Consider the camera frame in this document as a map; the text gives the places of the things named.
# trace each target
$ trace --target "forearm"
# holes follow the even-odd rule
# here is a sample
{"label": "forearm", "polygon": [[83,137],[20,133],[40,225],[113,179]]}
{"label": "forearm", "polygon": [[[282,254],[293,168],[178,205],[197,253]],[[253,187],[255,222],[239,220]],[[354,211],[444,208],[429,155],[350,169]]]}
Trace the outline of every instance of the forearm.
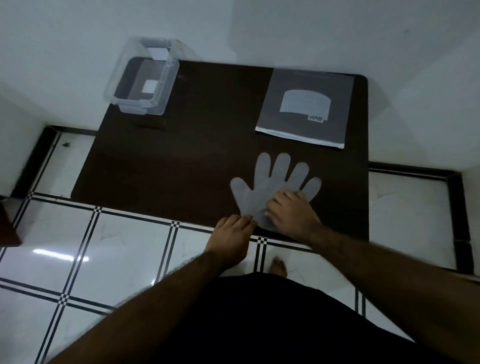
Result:
{"label": "forearm", "polygon": [[51,364],[129,363],[141,360],[164,342],[203,288],[222,270],[204,253],[105,317]]}
{"label": "forearm", "polygon": [[321,224],[308,240],[315,252],[413,339],[465,362],[479,355],[478,287],[437,267],[352,239]]}

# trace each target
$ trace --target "plastic storage box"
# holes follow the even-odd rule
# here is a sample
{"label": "plastic storage box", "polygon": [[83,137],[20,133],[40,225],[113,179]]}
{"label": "plastic storage box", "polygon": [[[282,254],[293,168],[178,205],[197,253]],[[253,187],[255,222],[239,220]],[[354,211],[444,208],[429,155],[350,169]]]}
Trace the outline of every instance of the plastic storage box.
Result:
{"label": "plastic storage box", "polygon": [[129,114],[162,115],[179,66],[170,39],[131,38],[115,65],[104,99]]}

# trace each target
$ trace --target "table top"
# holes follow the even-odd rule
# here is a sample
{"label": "table top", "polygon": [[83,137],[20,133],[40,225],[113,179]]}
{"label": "table top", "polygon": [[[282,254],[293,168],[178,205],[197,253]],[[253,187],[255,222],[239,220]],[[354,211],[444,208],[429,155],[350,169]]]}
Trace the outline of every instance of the table top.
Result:
{"label": "table top", "polygon": [[[110,105],[72,192],[96,206],[215,226],[238,214],[230,180],[253,188],[257,157],[291,156],[322,187],[311,201],[332,229],[368,239],[368,83],[355,75],[345,149],[255,131],[273,68],[182,61],[165,113]],[[278,239],[258,229],[255,234]]]}

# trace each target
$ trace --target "hairy arm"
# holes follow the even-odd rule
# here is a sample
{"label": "hairy arm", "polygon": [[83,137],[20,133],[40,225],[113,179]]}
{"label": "hairy arm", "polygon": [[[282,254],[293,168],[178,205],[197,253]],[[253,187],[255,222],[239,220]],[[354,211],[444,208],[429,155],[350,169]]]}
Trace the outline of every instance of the hairy arm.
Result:
{"label": "hairy arm", "polygon": [[402,253],[332,231],[301,192],[276,193],[267,215],[309,245],[415,341],[456,360],[480,361],[480,289]]}
{"label": "hairy arm", "polygon": [[221,219],[204,252],[123,304],[50,364],[137,363],[161,345],[204,287],[247,255],[252,216]]}

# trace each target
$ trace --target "white wall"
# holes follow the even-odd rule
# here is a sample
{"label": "white wall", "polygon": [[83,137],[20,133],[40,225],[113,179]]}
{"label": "white wall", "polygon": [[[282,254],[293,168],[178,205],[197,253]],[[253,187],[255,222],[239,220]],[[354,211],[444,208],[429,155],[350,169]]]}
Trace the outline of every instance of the white wall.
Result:
{"label": "white wall", "polygon": [[462,173],[475,274],[480,276],[480,165]]}
{"label": "white wall", "polygon": [[370,159],[463,170],[480,161],[478,0],[4,0],[0,90],[51,123],[97,129],[128,36],[192,58],[360,73]]}
{"label": "white wall", "polygon": [[0,195],[10,196],[44,123],[0,97]]}

